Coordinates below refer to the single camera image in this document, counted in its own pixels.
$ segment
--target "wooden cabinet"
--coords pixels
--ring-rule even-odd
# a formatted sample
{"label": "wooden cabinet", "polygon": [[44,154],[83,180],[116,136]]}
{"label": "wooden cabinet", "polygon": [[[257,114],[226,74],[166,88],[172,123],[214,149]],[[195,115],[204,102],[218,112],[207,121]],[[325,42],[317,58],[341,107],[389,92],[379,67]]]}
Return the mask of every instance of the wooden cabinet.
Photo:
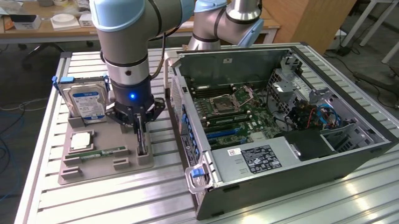
{"label": "wooden cabinet", "polygon": [[282,27],[274,43],[307,42],[323,54],[357,0],[263,0]]}

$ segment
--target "aluminum workbench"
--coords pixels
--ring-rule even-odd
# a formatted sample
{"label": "aluminum workbench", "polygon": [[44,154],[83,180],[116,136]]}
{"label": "aluminum workbench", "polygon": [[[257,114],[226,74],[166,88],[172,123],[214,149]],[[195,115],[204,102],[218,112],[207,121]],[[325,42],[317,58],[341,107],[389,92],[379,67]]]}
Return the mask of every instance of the aluminum workbench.
{"label": "aluminum workbench", "polygon": [[[297,47],[377,120],[399,136],[399,121],[349,78],[309,47]],[[150,51],[155,72],[162,50]],[[60,59],[58,77],[99,76],[106,65],[99,52],[74,53]],[[311,70],[303,76],[315,86],[325,84]],[[163,73],[152,81],[152,93],[163,97]],[[198,221],[184,179],[168,112],[150,124],[155,166],[150,170],[60,186],[58,172],[67,131],[68,108],[58,91],[50,96],[16,224],[266,224],[367,223],[399,221],[399,149],[367,162],[343,179],[279,197],[214,219]]]}

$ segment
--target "red cable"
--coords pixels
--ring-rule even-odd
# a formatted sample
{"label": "red cable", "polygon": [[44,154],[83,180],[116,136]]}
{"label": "red cable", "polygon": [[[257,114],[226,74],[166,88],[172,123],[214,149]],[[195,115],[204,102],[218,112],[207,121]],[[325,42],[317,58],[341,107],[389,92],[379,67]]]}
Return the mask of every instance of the red cable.
{"label": "red cable", "polygon": [[315,110],[315,108],[311,110],[311,115],[310,115],[310,119],[307,121],[307,127],[306,128],[310,127],[314,110]]}

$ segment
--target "motherboard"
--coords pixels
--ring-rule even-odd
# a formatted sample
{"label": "motherboard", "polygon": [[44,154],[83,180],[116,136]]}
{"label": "motherboard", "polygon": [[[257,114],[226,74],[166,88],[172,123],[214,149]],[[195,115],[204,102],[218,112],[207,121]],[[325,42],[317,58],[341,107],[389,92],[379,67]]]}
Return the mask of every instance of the motherboard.
{"label": "motherboard", "polygon": [[[229,88],[214,90],[210,87],[194,93],[194,104],[213,150],[271,139],[282,132],[251,86]],[[207,96],[210,93],[223,94],[200,98],[202,92]]]}

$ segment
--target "hard drive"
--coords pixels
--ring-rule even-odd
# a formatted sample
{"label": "hard drive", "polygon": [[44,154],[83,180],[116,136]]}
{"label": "hard drive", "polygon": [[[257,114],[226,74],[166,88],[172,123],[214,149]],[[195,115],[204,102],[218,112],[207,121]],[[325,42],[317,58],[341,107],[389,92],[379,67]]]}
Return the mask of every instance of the hard drive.
{"label": "hard drive", "polygon": [[86,124],[106,122],[108,91],[103,77],[63,77],[56,87],[72,118],[82,117]]}

